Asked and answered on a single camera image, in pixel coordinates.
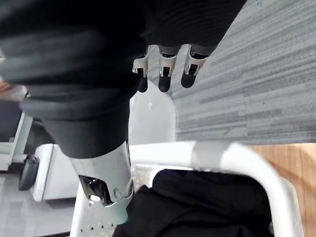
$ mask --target wooden floor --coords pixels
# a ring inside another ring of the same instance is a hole
[[[316,144],[252,146],[296,188],[305,237],[316,236]]]

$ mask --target chair backrest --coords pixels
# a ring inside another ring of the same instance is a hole
[[[146,93],[130,100],[130,145],[175,141],[176,115],[172,99],[148,81]]]

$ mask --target black wheel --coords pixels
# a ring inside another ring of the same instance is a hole
[[[193,74],[189,73],[188,75],[183,72],[182,78],[181,78],[181,85],[184,88],[190,88],[193,86],[194,82],[196,80],[196,76],[193,76]]]
[[[148,88],[148,80],[147,78],[143,77],[143,75],[141,75],[138,91],[141,93],[144,93],[147,90],[147,88]]]
[[[170,88],[171,78],[166,76],[159,76],[158,87],[161,92],[167,92]]]
[[[34,155],[27,156],[19,179],[19,190],[29,190],[35,183],[40,161]]]

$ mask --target chair caster wheel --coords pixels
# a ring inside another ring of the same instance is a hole
[[[36,181],[40,161],[34,155],[27,156],[19,178],[19,190],[29,190]]]

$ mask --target black cloth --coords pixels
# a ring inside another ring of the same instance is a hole
[[[245,176],[163,170],[114,237],[272,237],[265,190]]]

